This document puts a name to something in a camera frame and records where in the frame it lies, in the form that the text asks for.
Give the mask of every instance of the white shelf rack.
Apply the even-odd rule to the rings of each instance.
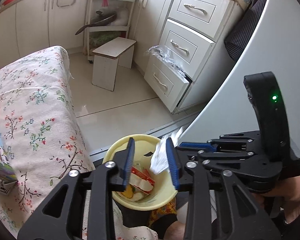
[[[135,0],[116,0],[116,1],[123,1],[123,2],[131,2],[132,3],[132,5],[130,7],[128,24],[127,24],[127,26],[98,26],[98,27],[88,27],[88,28],[86,28],[85,29],[85,37],[86,37],[86,45],[87,45],[87,53],[88,53],[88,60],[89,61],[92,61],[93,58],[94,58],[93,56],[90,56],[90,44],[89,44],[90,33],[105,32],[105,31],[125,31],[126,32],[125,38],[128,37],[129,28],[130,28],[130,21],[131,21],[131,16],[132,16],[132,11],[133,11]],[[90,24],[92,2],[93,2],[93,0],[88,0],[88,3],[87,3],[86,24]]]

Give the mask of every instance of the blue gripper pad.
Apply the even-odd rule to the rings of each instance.
[[[124,186],[127,186],[129,184],[131,169],[132,169],[132,165],[133,165],[135,142],[132,137],[130,137],[130,139],[129,139],[127,151],[128,151],[128,154],[127,154],[127,159],[124,164],[123,176],[122,176]]]
[[[167,139],[167,142],[166,142],[166,152],[167,152],[167,158],[168,158],[168,163],[169,163],[172,184],[174,185],[176,190],[179,190],[179,188],[180,188],[179,172],[180,172],[181,167],[180,167],[180,162],[178,161],[178,155],[175,151],[173,142],[170,137]]]
[[[217,151],[217,148],[213,147],[210,143],[189,143],[189,142],[182,142],[179,145],[179,147],[207,149],[209,152],[216,152]]]

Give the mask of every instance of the black striped fabric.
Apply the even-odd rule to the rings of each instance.
[[[242,20],[233,28],[225,38],[224,43],[229,56],[237,62],[247,46],[257,24],[260,20],[266,0],[252,0],[250,8]]]

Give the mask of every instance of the pink floral fabric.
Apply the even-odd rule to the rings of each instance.
[[[0,70],[0,133],[18,178],[9,196],[0,194],[0,220],[15,237],[70,170],[94,169],[74,115],[70,77],[68,54],[59,46]]]

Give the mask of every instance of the wooden stool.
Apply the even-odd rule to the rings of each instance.
[[[135,43],[118,37],[95,49],[92,84],[113,91],[117,66],[131,68]]]

